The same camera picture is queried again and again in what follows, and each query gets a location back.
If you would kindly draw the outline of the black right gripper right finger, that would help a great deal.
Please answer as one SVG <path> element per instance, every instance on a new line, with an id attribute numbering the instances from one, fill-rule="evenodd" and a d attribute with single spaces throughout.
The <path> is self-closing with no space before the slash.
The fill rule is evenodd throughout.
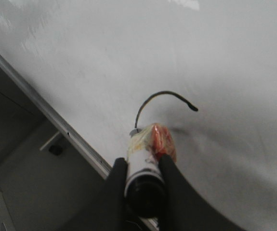
<path id="1" fill-rule="evenodd" d="M 196 192 L 169 155 L 163 155 L 158 166 L 167 192 L 164 210 L 158 219 L 161 231 L 243 230 Z"/>

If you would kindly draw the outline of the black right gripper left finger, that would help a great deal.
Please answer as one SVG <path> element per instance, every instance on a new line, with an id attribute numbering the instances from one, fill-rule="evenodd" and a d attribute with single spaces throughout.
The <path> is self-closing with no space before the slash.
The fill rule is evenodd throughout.
<path id="1" fill-rule="evenodd" d="M 60 231 L 121 231 L 126 218 L 124 189 L 128 164 L 117 158 L 103 187 Z"/>

